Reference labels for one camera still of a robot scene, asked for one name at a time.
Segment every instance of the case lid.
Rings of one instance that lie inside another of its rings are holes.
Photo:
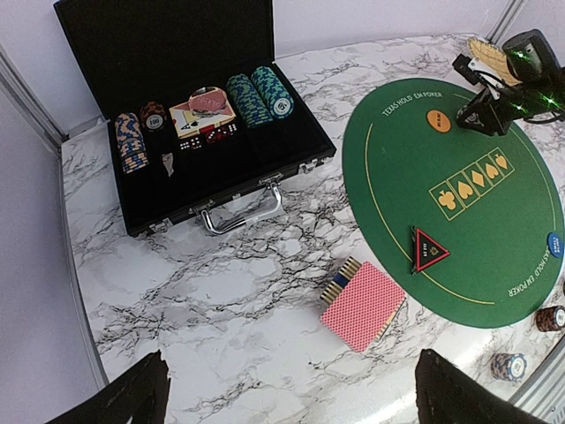
[[[275,60],[271,0],[62,0],[55,9],[105,117],[184,81]]]

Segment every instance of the metal handle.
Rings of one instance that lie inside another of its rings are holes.
[[[202,218],[204,226],[215,236],[221,236],[222,234],[235,230],[236,228],[242,227],[248,223],[257,223],[262,219],[268,218],[270,215],[283,208],[283,197],[281,196],[281,192],[279,191],[278,183],[275,181],[269,182],[267,184],[267,191],[271,192],[276,200],[276,203],[272,208],[256,212],[249,216],[236,216],[220,227],[216,227],[214,225],[212,218],[210,217],[209,210],[207,208],[204,208],[200,211],[200,217]]]

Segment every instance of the poker chip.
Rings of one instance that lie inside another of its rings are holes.
[[[162,104],[157,102],[149,102],[139,111],[141,125],[146,130],[160,131],[165,127],[167,122],[167,113]]]
[[[536,312],[539,331],[558,331],[565,328],[565,307],[546,307]]]
[[[226,88],[248,128],[256,128],[273,122],[272,115],[246,75],[243,73],[234,75],[228,79]]]
[[[143,140],[139,120],[134,113],[128,112],[118,115],[114,125],[116,127],[116,140],[119,148],[129,139]]]
[[[122,169],[125,174],[145,168],[149,164],[147,154],[145,152],[132,155],[122,161]]]
[[[128,139],[119,148],[120,156],[122,159],[135,155],[137,153],[145,152],[145,143],[143,140]]]
[[[347,258],[345,263],[337,271],[332,281],[328,284],[326,290],[320,295],[320,299],[331,305],[335,299],[342,293],[345,286],[361,269],[361,263],[353,256]]]
[[[554,257],[558,259],[563,257],[563,240],[559,234],[552,232],[547,236],[547,247]]]
[[[517,382],[526,373],[526,359],[521,353],[497,353],[491,360],[491,372],[497,380]]]
[[[253,72],[251,81],[273,117],[283,119],[292,113],[294,100],[271,68],[260,66]]]
[[[122,113],[117,116],[114,126],[124,174],[130,174],[146,167],[149,159],[138,117],[131,112]]]

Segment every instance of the green poker mat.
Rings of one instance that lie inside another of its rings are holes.
[[[498,328],[535,312],[561,259],[547,246],[563,235],[559,195],[538,150],[516,124],[506,136],[460,128],[474,94],[434,79],[404,79],[372,91],[343,141],[353,214],[387,272],[414,299],[463,325]],[[438,132],[427,114],[451,123]],[[412,275],[412,227],[450,252]]]

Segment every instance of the red triangle button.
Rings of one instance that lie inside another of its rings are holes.
[[[412,257],[412,274],[430,268],[432,265],[447,258],[448,249],[440,245],[433,238],[419,228],[413,227],[414,251]]]

